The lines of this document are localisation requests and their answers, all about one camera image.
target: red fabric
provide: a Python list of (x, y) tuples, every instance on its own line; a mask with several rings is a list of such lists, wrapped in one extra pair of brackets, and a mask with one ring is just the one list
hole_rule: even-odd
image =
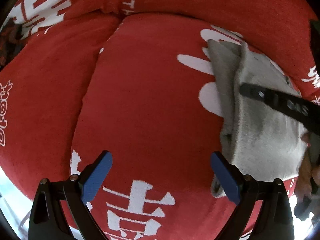
[(241, 33), (281, 66), (305, 98), (319, 95), (311, 82), (301, 81), (315, 65), (309, 48), (309, 19), (316, 16), (305, 0), (134, 0), (133, 8), (124, 3), (131, 1), (106, 0), (103, 10), (179, 13)]
[(118, 24), (117, 17), (102, 13), (64, 21), (33, 36), (1, 72), (2, 86), (9, 80), (13, 85), (0, 166), (29, 198), (42, 177), (68, 177), (81, 100), (101, 45)]
[[(143, 212), (160, 207), (165, 214), (155, 217), (106, 206), (127, 209), (128, 199), (100, 190), (91, 203), (92, 214), (115, 239), (121, 234), (109, 229), (110, 211), (121, 218), (160, 223), (156, 236), (145, 235), (146, 240), (214, 239), (235, 207), (210, 193), (209, 160), (220, 150), (223, 119), (201, 105), (199, 90), (214, 77), (177, 60), (182, 54), (208, 60), (200, 36), (207, 28), (211, 27), (206, 22), (181, 16), (139, 14), (127, 17), (103, 45), (74, 134), (72, 149), (82, 160), (78, 170), (109, 150), (113, 166), (104, 187), (130, 195), (132, 181), (144, 181), (153, 186), (147, 199), (161, 200), (167, 192), (175, 199), (174, 205), (145, 203)], [(258, 204), (247, 230), (259, 208)], [(120, 226), (139, 228), (124, 220)], [(135, 236), (126, 233), (129, 239)]]

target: gray cloth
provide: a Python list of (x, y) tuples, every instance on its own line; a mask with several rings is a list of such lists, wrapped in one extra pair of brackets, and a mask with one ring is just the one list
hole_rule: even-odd
[[(299, 93), (268, 57), (249, 51), (246, 43), (209, 40), (208, 45), (224, 114), (223, 156), (256, 180), (294, 178), (306, 149), (300, 139), (303, 125), (262, 102), (242, 97), (239, 86), (251, 83), (295, 96)], [(225, 196), (216, 177), (211, 192), (215, 197)]]

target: black tool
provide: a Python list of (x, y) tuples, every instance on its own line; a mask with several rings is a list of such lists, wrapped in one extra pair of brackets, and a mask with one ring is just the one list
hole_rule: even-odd
[(239, 240), (258, 200), (263, 203), (249, 240), (294, 240), (292, 212), (281, 179), (256, 181), (229, 164), (220, 152), (212, 154), (211, 167), (229, 200), (237, 205), (215, 240)]
[(60, 200), (65, 200), (84, 240), (108, 240), (86, 206), (94, 199), (112, 165), (112, 156), (103, 151), (80, 175), (65, 181), (42, 179), (32, 205), (29, 240), (75, 240)]

